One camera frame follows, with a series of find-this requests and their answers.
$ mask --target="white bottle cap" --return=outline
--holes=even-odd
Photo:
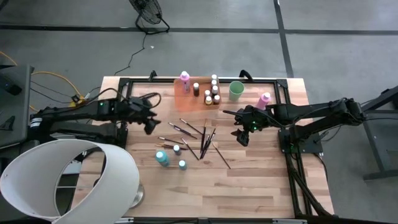
[[[267,98],[267,99],[269,99],[269,98],[271,98],[271,94],[270,94],[270,93],[265,93],[265,94],[264,94],[264,97]]]
[[[220,96],[219,96],[219,95],[215,95],[215,96],[214,96],[214,102],[215,102],[215,103],[220,102]]]
[[[159,159],[163,158],[163,152],[156,152],[156,157]]]
[[[189,74],[188,74],[188,72],[183,71],[183,72],[181,73],[181,76],[184,77],[184,78],[186,78],[186,77],[189,77]]]
[[[174,150],[175,152],[178,152],[178,151],[180,150],[180,146],[174,145],[173,150]]]
[[[218,86],[213,86],[211,89],[212,94],[217,94],[218,93]]]
[[[211,103],[211,96],[206,96],[206,103],[210,104]]]

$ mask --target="small bottle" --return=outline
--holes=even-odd
[[[180,168],[180,170],[186,170],[187,163],[185,161],[180,161],[180,162],[178,162],[178,167]]]
[[[180,79],[183,83],[183,89],[185,93],[189,93],[190,85],[189,85],[189,74],[186,71],[183,71],[180,75]]]
[[[217,86],[217,80],[212,80],[211,81],[211,87],[213,87],[213,86]]]
[[[194,96],[199,96],[199,83],[194,83],[193,84],[193,95]]]
[[[219,96],[219,95],[215,95],[215,96],[214,96],[213,103],[214,103],[215,105],[217,105],[217,104],[220,103],[220,96]]]
[[[159,162],[164,167],[167,167],[170,164],[169,157],[167,156],[165,151],[156,152],[155,158],[156,161]]]
[[[205,101],[206,101],[206,97],[207,97],[207,96],[211,96],[210,90],[206,90],[206,91],[205,91]]]
[[[176,154],[176,155],[181,155],[181,149],[180,149],[180,146],[179,145],[174,145],[174,147],[173,147],[173,151],[174,151],[174,153]]]
[[[213,86],[211,88],[211,94],[213,94],[213,96],[218,95],[218,86]]]
[[[211,96],[207,96],[205,100],[206,105],[211,105],[212,102],[213,101],[211,100]]]
[[[259,101],[255,105],[256,108],[259,108],[260,110],[264,110],[266,108],[266,105],[271,101],[271,94],[270,93],[265,93],[260,96]]]

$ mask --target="fan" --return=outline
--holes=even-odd
[[[169,32],[170,26],[162,18],[162,10],[157,0],[129,0],[134,9],[138,12],[136,19],[136,27],[148,35],[159,34],[162,32]],[[148,29],[143,29],[138,25],[140,18],[145,19],[150,24],[159,24],[161,21],[166,24],[167,29],[162,31],[148,32]]]

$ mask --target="teal bottle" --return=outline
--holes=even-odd
[[[156,158],[156,161],[159,162],[164,167],[167,167],[170,165],[169,157],[167,156],[165,151],[156,152],[155,158]]]

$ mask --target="metal stand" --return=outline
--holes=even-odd
[[[362,107],[362,110],[366,114],[397,114],[398,110],[376,110],[381,106],[396,101],[398,98],[398,86],[394,87],[393,89],[384,91],[379,97],[370,101],[368,104]],[[375,180],[375,179],[382,179],[387,177],[398,177],[398,169],[393,169],[390,156],[388,154],[387,149],[380,149],[377,147],[377,136],[372,131],[368,122],[364,122],[363,126],[366,131],[366,135],[368,136],[369,143],[371,145],[373,155],[376,159],[377,166],[379,168],[379,172],[375,172],[372,174],[366,174],[363,176],[364,180]]]
[[[138,21],[139,21],[139,19],[141,18],[141,13],[138,15],[138,17],[137,17],[137,19],[136,19],[136,27],[139,29],[139,30],[141,30],[141,31],[143,31],[145,34],[147,34],[147,35],[154,35],[154,34],[160,34],[160,33],[164,33],[164,32],[169,32],[169,30],[170,30],[170,26],[166,23],[166,21],[164,21],[163,20],[163,18],[162,17],[160,17],[160,15],[157,15],[157,17],[164,23],[164,24],[166,24],[166,26],[167,26],[167,29],[166,30],[157,30],[156,28],[142,28],[142,27],[140,27],[139,25],[138,25]]]
[[[141,183],[139,183],[137,195],[136,195],[134,201],[132,202],[132,205],[130,208],[135,208],[138,205],[140,205],[141,202],[144,200],[144,196],[145,196],[144,186]]]

